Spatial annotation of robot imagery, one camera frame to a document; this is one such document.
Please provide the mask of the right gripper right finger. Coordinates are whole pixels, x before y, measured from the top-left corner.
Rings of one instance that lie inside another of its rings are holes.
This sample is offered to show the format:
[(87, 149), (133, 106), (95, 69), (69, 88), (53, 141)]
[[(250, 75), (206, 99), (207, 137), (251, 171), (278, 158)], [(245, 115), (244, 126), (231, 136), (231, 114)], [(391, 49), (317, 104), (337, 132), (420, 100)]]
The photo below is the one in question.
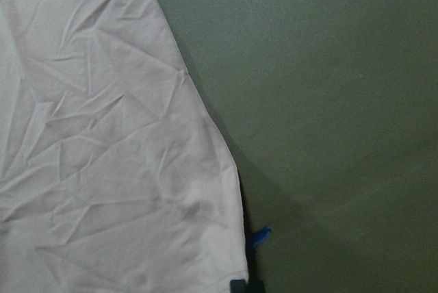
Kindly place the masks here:
[(264, 282), (259, 279), (250, 279), (246, 286), (247, 293), (264, 293)]

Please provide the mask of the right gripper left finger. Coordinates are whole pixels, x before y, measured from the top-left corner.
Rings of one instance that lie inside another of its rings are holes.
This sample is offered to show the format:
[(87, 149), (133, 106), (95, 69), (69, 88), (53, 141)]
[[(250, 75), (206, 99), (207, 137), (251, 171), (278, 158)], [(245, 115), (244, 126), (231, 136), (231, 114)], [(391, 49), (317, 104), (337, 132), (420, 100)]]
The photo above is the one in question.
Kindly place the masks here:
[(244, 279), (231, 280), (230, 293), (246, 293), (246, 281)]

